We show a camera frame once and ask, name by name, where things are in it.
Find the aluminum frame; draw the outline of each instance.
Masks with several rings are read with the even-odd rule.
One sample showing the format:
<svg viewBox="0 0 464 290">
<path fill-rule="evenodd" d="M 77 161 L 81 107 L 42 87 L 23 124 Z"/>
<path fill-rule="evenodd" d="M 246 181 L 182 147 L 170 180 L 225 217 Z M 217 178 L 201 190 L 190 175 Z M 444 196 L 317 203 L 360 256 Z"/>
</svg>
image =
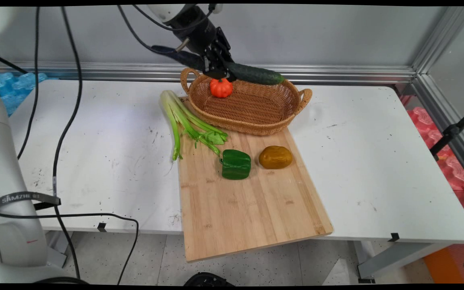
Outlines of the aluminum frame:
<svg viewBox="0 0 464 290">
<path fill-rule="evenodd" d="M 411 67 L 417 74 L 427 74 L 445 48 L 464 26 L 464 7 L 447 7 L 433 32 L 418 52 Z"/>
<path fill-rule="evenodd" d="M 33 72 L 33 62 L 15 62 Z M 76 66 L 66 62 L 43 62 L 41 72 L 48 77 L 77 79 Z M 406 85 L 415 73 L 409 66 L 257 66 L 282 74 L 295 84 L 368 84 Z M 179 82 L 181 64 L 81 64 L 83 79 L 93 81 L 166 81 Z M 0 62 L 0 72 L 15 72 Z"/>
</svg>

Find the wooden cutting board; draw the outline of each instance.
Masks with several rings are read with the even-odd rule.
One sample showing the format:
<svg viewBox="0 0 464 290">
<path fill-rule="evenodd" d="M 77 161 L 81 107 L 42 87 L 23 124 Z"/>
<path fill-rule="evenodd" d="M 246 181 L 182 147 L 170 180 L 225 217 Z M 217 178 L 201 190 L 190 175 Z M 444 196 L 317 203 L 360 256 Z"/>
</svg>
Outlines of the wooden cutting board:
<svg viewBox="0 0 464 290">
<path fill-rule="evenodd" d="M 184 159 L 178 162 L 178 174 L 187 262 L 332 233 L 287 128 L 270 136 L 224 131 L 228 140 L 217 146 L 222 152 L 235 149 L 252 158 L 250 176 L 244 180 L 222 178 L 219 157 L 212 150 L 202 143 L 195 149 L 186 135 L 180 140 Z M 284 169 L 264 169 L 258 157 L 270 145 L 288 148 L 293 163 Z"/>
</svg>

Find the orange pumpkin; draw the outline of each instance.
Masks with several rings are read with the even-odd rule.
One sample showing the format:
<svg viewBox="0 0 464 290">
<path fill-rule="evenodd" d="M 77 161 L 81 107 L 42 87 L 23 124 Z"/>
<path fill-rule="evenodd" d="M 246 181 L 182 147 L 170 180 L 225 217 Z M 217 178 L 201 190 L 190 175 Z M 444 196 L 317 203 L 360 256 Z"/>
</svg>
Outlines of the orange pumpkin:
<svg viewBox="0 0 464 290">
<path fill-rule="evenodd" d="M 228 97 L 232 94 L 232 84 L 227 79 L 212 79 L 210 81 L 210 93 L 214 97 Z"/>
</svg>

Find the green bell pepper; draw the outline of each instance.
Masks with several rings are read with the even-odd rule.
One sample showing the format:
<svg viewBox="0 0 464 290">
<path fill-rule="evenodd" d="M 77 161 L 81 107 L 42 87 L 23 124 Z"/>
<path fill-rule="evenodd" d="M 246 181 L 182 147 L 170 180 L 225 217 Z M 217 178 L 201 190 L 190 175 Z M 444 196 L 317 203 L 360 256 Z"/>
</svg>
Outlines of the green bell pepper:
<svg viewBox="0 0 464 290">
<path fill-rule="evenodd" d="M 220 163 L 223 164 L 221 176 L 231 180 L 247 178 L 252 167 L 252 160 L 248 154 L 233 149 L 223 151 L 223 159 L 220 159 Z"/>
</svg>

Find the celery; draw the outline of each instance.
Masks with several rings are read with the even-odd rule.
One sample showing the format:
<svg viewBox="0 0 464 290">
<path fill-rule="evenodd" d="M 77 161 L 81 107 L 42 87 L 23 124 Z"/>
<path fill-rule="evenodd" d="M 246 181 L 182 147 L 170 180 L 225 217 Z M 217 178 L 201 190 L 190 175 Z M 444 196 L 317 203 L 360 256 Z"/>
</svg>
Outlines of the celery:
<svg viewBox="0 0 464 290">
<path fill-rule="evenodd" d="M 219 156 L 221 151 L 214 145 L 221 145 L 224 141 L 227 140 L 227 134 L 208 123 L 200 120 L 197 116 L 192 114 L 186 106 L 182 104 L 180 99 L 175 95 L 173 91 L 163 91 L 160 94 L 160 99 L 162 102 L 162 107 L 166 112 L 168 119 L 171 123 L 171 128 L 173 129 L 173 137 L 175 138 L 175 147 L 173 149 L 173 160 L 177 160 L 178 157 L 182 158 L 180 155 L 180 136 L 178 134 L 178 125 L 180 123 L 184 127 L 184 132 L 182 134 L 187 134 L 191 139 L 195 141 L 195 147 L 197 146 L 198 141 L 204 143 L 209 147 L 214 153 Z M 208 132 L 199 132 L 191 126 L 191 123 L 195 124 L 202 130 Z"/>
</svg>

